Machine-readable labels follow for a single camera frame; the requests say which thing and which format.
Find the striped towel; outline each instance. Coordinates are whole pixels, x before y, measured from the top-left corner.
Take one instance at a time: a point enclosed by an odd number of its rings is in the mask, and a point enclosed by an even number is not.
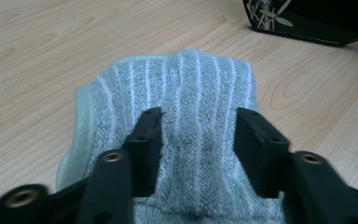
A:
[[[57,176],[63,189],[120,148],[141,113],[160,106],[156,192],[134,199],[136,223],[281,223],[281,203],[257,197],[233,152],[237,107],[257,110],[249,63],[198,50],[113,63],[76,90],[76,131]]]

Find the brass screw hole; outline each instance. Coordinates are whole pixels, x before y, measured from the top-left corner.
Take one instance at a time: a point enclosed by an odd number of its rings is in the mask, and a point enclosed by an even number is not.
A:
[[[310,154],[301,155],[301,159],[312,164],[321,164],[322,160]]]
[[[9,208],[22,207],[33,202],[37,198],[38,194],[39,193],[34,189],[25,189],[8,198],[5,205]]]
[[[103,160],[104,161],[107,161],[107,162],[113,162],[113,161],[119,161],[123,158],[123,154],[121,153],[116,153],[116,152],[111,152],[111,153],[108,153],[106,154],[104,157],[103,157]]]

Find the towel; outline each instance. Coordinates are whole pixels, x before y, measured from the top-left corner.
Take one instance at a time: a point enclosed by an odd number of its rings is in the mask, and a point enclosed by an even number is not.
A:
[[[57,190],[92,173],[98,155],[120,148],[141,113],[160,106],[158,183],[134,198],[135,223],[283,223],[282,195],[255,194],[233,151],[238,107],[257,109],[248,62],[186,49],[113,63],[76,90],[72,148]]]

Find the wooden table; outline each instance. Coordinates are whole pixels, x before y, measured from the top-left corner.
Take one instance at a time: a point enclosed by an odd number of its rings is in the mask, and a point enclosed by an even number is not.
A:
[[[75,88],[134,54],[202,49],[249,61],[261,113],[358,188],[358,43],[332,48],[250,30],[241,0],[0,0],[0,196],[55,189]]]

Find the wood grain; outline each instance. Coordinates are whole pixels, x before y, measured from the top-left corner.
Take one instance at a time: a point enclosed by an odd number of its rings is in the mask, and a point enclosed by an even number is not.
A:
[[[54,191],[75,88],[134,54],[202,49],[249,61],[262,114],[358,188],[358,42],[331,48],[249,29],[240,0],[0,0],[0,195]]]

